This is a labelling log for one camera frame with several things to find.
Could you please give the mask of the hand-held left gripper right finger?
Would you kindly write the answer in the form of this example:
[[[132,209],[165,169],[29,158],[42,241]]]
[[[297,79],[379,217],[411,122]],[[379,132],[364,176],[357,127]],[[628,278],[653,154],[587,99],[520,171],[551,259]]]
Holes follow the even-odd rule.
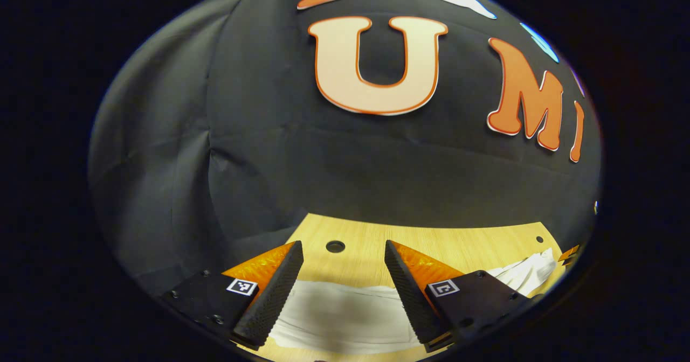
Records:
[[[469,345],[533,305],[485,270],[460,272],[399,242],[386,241],[384,262],[426,352]]]

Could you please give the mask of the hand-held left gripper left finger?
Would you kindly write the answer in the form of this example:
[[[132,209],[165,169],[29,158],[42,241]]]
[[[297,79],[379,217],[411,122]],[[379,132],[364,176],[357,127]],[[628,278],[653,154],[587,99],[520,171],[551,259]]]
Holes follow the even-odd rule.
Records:
[[[165,307],[223,342],[264,346],[295,285],[304,256],[288,242],[222,272],[203,270],[160,296]]]

